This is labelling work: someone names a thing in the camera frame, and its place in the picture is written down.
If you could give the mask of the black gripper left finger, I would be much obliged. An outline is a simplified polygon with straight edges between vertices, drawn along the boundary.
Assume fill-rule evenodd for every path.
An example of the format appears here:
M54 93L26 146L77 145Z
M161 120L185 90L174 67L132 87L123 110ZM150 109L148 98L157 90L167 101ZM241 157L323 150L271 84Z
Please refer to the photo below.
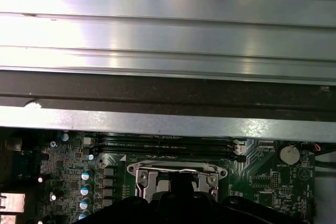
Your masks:
M169 173L170 190L147 202L128 197L86 218L86 223L183 223L183 174Z

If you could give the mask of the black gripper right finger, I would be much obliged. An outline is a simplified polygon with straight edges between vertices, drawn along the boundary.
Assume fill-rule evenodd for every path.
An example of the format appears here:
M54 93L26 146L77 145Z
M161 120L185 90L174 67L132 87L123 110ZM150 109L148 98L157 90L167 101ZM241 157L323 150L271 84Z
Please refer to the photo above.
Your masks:
M217 182L211 175L182 173L182 223L304 223L239 196L218 200Z

